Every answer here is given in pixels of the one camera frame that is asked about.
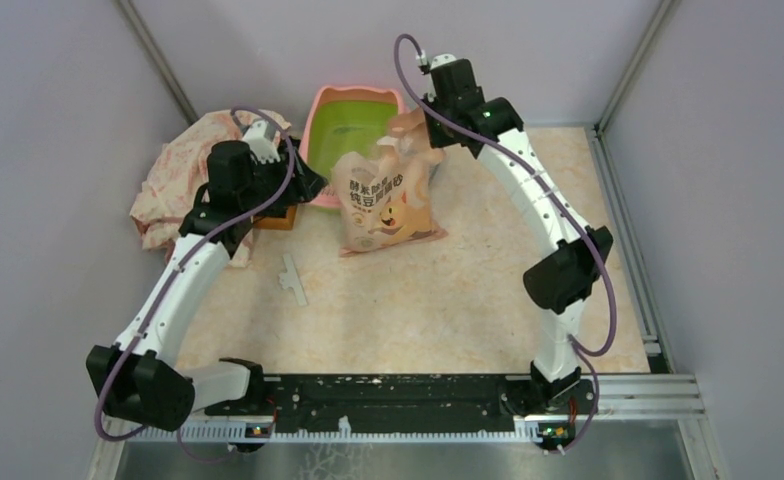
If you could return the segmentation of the white bag sealing clip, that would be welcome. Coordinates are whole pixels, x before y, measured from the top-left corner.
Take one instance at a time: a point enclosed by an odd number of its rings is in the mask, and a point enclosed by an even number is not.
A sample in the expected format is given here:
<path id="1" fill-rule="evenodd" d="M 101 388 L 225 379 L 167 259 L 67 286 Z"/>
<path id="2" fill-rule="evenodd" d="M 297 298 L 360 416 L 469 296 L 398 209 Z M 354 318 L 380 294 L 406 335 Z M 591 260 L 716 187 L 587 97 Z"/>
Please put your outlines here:
<path id="1" fill-rule="evenodd" d="M 308 300 L 298 274 L 294 259 L 291 254 L 282 255 L 283 270 L 278 274 L 278 281 L 282 289 L 290 290 L 299 307 L 306 307 Z"/>

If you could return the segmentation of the pink and green litter box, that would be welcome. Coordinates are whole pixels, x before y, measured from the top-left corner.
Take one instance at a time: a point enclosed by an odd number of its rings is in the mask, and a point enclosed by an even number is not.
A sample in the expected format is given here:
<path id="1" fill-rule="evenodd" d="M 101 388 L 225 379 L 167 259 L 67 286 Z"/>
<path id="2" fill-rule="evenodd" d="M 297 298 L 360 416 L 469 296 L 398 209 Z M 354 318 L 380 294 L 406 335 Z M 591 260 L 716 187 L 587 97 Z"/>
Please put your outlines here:
<path id="1" fill-rule="evenodd" d="M 407 106 L 395 89 L 327 85 L 316 93 L 300 143 L 305 163 L 326 179 L 350 152 L 368 156 L 389 119 Z"/>

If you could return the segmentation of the pink cat litter bag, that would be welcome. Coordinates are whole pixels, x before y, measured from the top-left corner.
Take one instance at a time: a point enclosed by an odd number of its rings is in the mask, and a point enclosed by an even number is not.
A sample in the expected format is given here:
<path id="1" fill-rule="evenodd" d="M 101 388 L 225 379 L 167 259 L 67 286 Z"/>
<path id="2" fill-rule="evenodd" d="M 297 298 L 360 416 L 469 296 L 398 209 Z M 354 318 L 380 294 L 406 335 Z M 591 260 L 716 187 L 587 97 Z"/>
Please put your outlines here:
<path id="1" fill-rule="evenodd" d="M 332 169 L 343 222 L 342 257 L 442 239 L 429 183 L 444 160 L 431 146 L 422 109 L 392 117 L 368 155 L 344 154 Z"/>

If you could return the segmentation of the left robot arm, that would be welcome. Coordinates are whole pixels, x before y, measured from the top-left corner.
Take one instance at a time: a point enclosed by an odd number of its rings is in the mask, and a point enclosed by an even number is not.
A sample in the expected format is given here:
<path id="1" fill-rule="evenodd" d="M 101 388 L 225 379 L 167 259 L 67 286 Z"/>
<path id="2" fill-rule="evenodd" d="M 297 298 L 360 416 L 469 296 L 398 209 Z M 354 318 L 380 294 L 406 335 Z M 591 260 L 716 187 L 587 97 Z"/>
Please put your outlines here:
<path id="1" fill-rule="evenodd" d="M 325 186 L 300 145 L 286 135 L 211 147 L 207 180 L 195 192 L 152 292 L 111 345 L 96 345 L 87 355 L 100 438 L 124 440 L 147 428 L 175 432 L 191 414 L 214 406 L 231 403 L 245 414 L 265 406 L 268 388 L 255 362 L 226 358 L 187 372 L 176 363 L 191 321 L 255 218 L 307 203 Z"/>

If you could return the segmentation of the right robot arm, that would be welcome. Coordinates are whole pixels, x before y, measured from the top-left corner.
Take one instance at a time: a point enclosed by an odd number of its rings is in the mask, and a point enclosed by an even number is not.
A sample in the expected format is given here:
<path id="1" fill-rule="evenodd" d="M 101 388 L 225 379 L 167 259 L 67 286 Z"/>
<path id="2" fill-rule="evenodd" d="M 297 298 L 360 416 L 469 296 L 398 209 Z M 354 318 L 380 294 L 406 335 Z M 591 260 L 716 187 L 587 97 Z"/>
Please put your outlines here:
<path id="1" fill-rule="evenodd" d="M 469 60 L 442 54 L 422 70 L 433 83 L 432 94 L 423 98 L 431 109 L 431 144 L 468 148 L 504 186 L 539 243 L 542 258 L 523 275 L 525 290 L 542 313 L 526 402 L 556 412 L 580 383 L 570 339 L 579 333 L 613 236 L 605 226 L 591 227 L 569 206 L 545 172 L 514 107 L 503 97 L 485 98 Z"/>

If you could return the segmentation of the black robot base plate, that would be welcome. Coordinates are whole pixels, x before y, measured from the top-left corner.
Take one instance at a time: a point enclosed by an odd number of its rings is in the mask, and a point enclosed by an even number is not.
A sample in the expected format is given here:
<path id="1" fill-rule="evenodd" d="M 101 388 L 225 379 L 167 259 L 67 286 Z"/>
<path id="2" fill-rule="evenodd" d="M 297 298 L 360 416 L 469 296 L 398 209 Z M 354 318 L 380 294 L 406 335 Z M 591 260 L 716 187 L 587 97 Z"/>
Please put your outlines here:
<path id="1" fill-rule="evenodd" d="M 527 416 L 559 422 L 591 408 L 592 383 L 553 400 L 527 375 L 282 374 L 252 380 L 247 394 L 205 408 L 208 416 L 274 416 L 284 434 L 509 433 Z"/>

